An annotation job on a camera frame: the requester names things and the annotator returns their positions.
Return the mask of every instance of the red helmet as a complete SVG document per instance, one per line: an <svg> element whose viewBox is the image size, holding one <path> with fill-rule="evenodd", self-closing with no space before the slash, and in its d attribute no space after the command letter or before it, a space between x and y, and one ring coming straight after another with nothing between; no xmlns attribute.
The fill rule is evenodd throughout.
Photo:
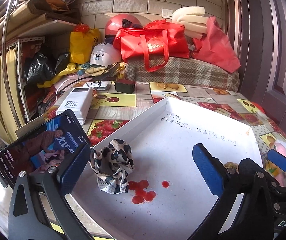
<svg viewBox="0 0 286 240"><path fill-rule="evenodd" d="M129 26L122 26L123 19L131 22ZM105 26L105 35L116 35L119 28L133 28L141 25L140 21L133 15L122 13L112 17Z"/></svg>

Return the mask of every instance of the red paint spot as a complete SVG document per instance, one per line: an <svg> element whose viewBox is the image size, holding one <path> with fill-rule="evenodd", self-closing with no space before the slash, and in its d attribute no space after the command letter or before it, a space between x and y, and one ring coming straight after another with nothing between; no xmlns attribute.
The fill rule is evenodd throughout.
<svg viewBox="0 0 286 240"><path fill-rule="evenodd" d="M129 189L135 190L135 196L132 198L134 204L140 204L144 200L152 201L155 198L156 193L154 191L146 192L144 190L144 188L147 188L148 186L149 183L145 179L140 182L129 181Z"/></svg>
<svg viewBox="0 0 286 240"><path fill-rule="evenodd" d="M144 199L146 201L152 201L156 196L156 193L154 191L149 191L146 193L146 196L144 197Z"/></svg>
<svg viewBox="0 0 286 240"><path fill-rule="evenodd" d="M169 183L165 180L162 182L162 186L163 187L169 187Z"/></svg>
<svg viewBox="0 0 286 240"><path fill-rule="evenodd" d="M140 203L143 203L143 201L144 201L144 198L142 196L134 196L132 198L132 202L134 204L140 204Z"/></svg>

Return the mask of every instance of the white shelf board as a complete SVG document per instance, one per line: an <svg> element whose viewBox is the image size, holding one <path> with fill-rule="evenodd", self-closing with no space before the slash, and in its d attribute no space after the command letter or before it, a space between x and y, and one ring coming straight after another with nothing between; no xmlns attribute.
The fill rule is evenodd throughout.
<svg viewBox="0 0 286 240"><path fill-rule="evenodd" d="M71 32L75 26L76 24L74 23L54 20L22 33L19 38L58 35Z"/></svg>

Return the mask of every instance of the plaid blanket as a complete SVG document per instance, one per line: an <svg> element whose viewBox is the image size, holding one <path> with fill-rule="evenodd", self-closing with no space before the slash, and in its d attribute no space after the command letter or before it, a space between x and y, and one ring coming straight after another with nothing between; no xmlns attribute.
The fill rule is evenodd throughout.
<svg viewBox="0 0 286 240"><path fill-rule="evenodd" d="M162 56L150 56L150 66L164 62ZM218 66L196 59L170 57L164 68L147 72L144 60L140 57L129 58L125 67L126 78L141 82L161 82L201 87L219 88L237 92L239 75L226 72Z"/></svg>

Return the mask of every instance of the blue gripper pad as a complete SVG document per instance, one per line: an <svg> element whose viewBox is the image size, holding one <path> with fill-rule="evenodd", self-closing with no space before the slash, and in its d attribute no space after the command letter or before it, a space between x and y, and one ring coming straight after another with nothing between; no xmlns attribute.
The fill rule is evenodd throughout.
<svg viewBox="0 0 286 240"><path fill-rule="evenodd" d="M65 196L70 194L83 172L87 162L90 160L91 148L89 144L85 144L79 153L73 158L70 165L64 171L60 178L60 194Z"/></svg>
<svg viewBox="0 0 286 240"><path fill-rule="evenodd" d="M267 159L274 163L281 170L286 171L286 157L271 149L267 152Z"/></svg>
<svg viewBox="0 0 286 240"><path fill-rule="evenodd" d="M224 191L224 178L220 172L223 170L219 169L212 155L201 143L194 145L192 155L211 193L221 197Z"/></svg>

